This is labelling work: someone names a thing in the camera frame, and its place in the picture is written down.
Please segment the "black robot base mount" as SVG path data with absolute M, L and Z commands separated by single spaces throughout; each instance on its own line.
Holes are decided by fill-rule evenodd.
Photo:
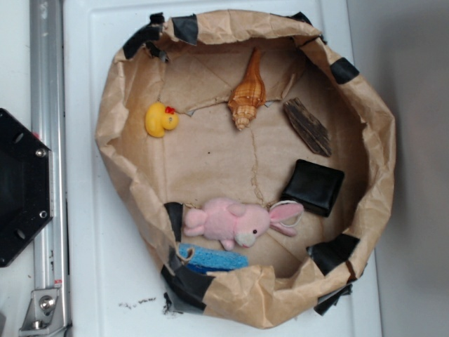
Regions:
M 52 219 L 51 150 L 1 109 L 1 267 Z

